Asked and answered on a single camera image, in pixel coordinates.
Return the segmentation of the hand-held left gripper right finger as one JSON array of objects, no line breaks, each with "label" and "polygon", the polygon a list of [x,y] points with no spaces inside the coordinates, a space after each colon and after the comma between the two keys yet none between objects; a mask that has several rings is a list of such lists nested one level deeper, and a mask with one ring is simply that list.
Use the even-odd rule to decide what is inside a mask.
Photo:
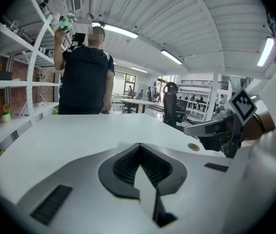
[{"label": "hand-held left gripper right finger", "polygon": [[139,145],[141,234],[224,234],[220,200],[230,160]]}]

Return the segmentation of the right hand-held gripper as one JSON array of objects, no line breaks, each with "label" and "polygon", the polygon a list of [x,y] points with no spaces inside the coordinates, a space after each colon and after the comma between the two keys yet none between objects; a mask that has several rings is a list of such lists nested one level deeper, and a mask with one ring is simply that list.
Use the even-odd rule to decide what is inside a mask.
[{"label": "right hand-held gripper", "polygon": [[233,158],[241,147],[246,123],[257,107],[244,89],[240,89],[216,114],[215,119],[185,127],[187,136],[198,137],[206,150],[222,152]]}]

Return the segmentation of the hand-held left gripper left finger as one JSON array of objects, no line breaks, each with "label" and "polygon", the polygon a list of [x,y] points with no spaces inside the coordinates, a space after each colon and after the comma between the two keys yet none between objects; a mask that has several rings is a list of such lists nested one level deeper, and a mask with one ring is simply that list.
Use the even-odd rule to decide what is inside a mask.
[{"label": "hand-held left gripper left finger", "polygon": [[100,165],[108,158],[131,147],[116,148],[75,159],[28,190],[17,208],[40,225],[34,213],[58,186],[65,189],[62,202],[50,222],[42,224],[48,234],[151,234],[153,221],[137,199],[119,198],[100,182]]}]

